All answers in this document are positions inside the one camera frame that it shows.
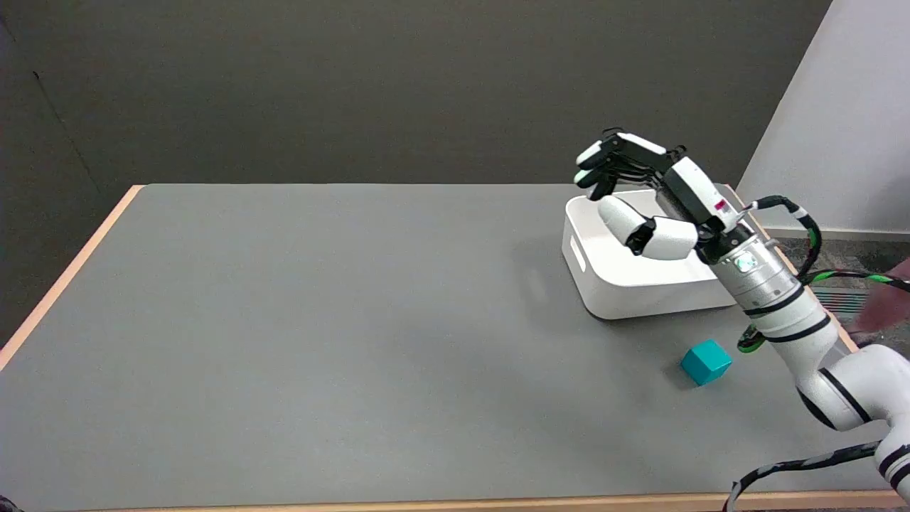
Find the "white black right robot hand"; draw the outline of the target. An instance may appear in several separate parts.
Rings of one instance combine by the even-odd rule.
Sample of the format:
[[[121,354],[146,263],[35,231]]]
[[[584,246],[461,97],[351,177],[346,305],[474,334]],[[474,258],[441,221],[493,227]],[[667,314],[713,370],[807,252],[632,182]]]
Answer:
[[[635,256],[684,260],[695,253],[705,265],[756,237],[708,175],[687,156],[684,146],[663,146],[625,132],[606,129],[601,139],[579,153],[573,181],[596,204],[604,225]],[[646,216],[614,191],[618,184],[653,189],[662,216]]]

